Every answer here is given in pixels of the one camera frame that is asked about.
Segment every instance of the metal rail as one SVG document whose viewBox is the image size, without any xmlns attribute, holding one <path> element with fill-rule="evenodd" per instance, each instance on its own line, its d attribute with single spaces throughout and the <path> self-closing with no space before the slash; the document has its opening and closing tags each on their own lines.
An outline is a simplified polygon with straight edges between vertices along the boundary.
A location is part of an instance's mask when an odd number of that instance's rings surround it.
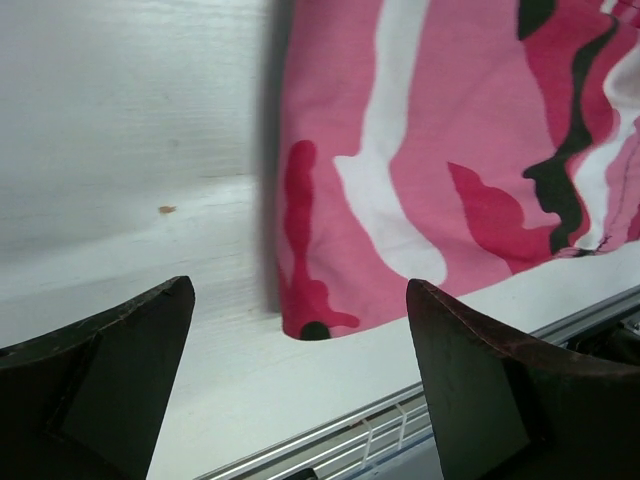
<svg viewBox="0 0 640 480">
<path fill-rule="evenodd" d="M 635 287 L 532 335 L 563 345 L 600 324 L 637 316 L 639 312 L 640 287 Z M 432 436 L 422 384 L 416 383 L 196 480 L 284 480 L 305 468 L 313 468 L 322 480 L 342 480 Z"/>
</svg>

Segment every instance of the black patch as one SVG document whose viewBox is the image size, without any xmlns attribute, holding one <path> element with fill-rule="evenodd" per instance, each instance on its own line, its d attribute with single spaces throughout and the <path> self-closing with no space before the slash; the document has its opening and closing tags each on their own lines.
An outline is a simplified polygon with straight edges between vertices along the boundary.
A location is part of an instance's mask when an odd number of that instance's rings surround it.
<svg viewBox="0 0 640 480">
<path fill-rule="evenodd" d="M 309 322 L 300 332 L 300 340 L 328 340 L 331 338 L 331 332 L 322 322 Z"/>
<path fill-rule="evenodd" d="M 557 213 L 560 225 L 551 232 L 551 253 L 558 253 L 569 246 L 569 235 L 582 225 L 582 207 L 566 163 L 577 153 L 583 152 L 593 143 L 593 137 L 582 118 L 580 100 L 587 74 L 595 58 L 618 30 L 618 22 L 613 19 L 609 30 L 587 43 L 577 51 L 571 65 L 573 77 L 573 98 L 569 131 L 556 153 L 549 159 L 527 168 L 522 176 L 535 181 L 536 197 L 543 211 Z"/>
<path fill-rule="evenodd" d="M 578 250 L 575 255 L 573 256 L 573 258 L 580 258 L 580 257 L 590 257 L 595 255 L 596 252 L 595 250 L 586 250 L 584 248 L 581 248 L 580 250 Z"/>
<path fill-rule="evenodd" d="M 556 9 L 556 0 L 520 0 L 518 7 L 518 40 L 535 33 Z"/>
</svg>

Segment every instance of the small brown spot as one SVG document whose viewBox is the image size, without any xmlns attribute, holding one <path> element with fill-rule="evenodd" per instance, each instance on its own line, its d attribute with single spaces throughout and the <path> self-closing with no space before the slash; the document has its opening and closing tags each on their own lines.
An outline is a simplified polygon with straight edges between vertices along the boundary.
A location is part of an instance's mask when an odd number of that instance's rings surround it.
<svg viewBox="0 0 640 480">
<path fill-rule="evenodd" d="M 158 211 L 163 214 L 163 215 L 168 215 L 170 213 L 173 213 L 176 211 L 177 207 L 172 207 L 170 205 L 163 205 L 162 207 L 158 208 Z"/>
</svg>

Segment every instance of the pink camouflage fabric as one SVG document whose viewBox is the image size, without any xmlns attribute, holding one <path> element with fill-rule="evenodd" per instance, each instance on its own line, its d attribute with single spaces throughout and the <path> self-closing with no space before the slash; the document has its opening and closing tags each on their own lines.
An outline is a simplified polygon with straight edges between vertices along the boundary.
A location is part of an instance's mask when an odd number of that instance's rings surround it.
<svg viewBox="0 0 640 480">
<path fill-rule="evenodd" d="M 297 0 L 282 99 L 284 332 L 406 315 L 640 237 L 640 0 Z"/>
</svg>

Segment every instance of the white wood panel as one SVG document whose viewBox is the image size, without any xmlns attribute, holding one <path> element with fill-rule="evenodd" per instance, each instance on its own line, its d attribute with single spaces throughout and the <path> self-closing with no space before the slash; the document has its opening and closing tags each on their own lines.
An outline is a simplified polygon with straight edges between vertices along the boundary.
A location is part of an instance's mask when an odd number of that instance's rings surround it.
<svg viewBox="0 0 640 480">
<path fill-rule="evenodd" d="M 405 321 L 300 343 L 267 308 L 286 5 L 0 4 L 0 346 L 190 275 L 197 307 L 154 480 L 193 478 L 419 378 Z M 637 284 L 639 253 L 546 265 L 467 300 L 532 330 Z"/>
</svg>

